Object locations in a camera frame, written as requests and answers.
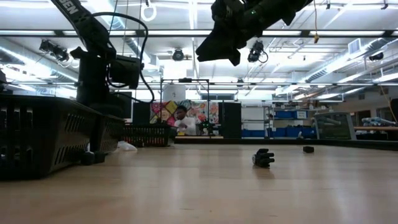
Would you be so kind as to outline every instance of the person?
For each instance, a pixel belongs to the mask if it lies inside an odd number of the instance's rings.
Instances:
[[[177,120],[174,122],[174,126],[178,127],[178,132],[194,136],[197,134],[195,118],[187,117],[187,111],[187,108],[182,105],[177,107],[175,111]]]

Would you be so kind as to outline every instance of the black basket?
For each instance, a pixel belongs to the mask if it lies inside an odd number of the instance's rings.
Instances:
[[[165,147],[172,144],[175,129],[167,124],[131,124],[124,126],[123,141],[134,146]]]
[[[109,154],[116,150],[123,135],[124,120],[106,115],[97,117],[90,139],[91,152]]]
[[[0,177],[38,178],[78,162],[99,115],[64,98],[0,95]]]

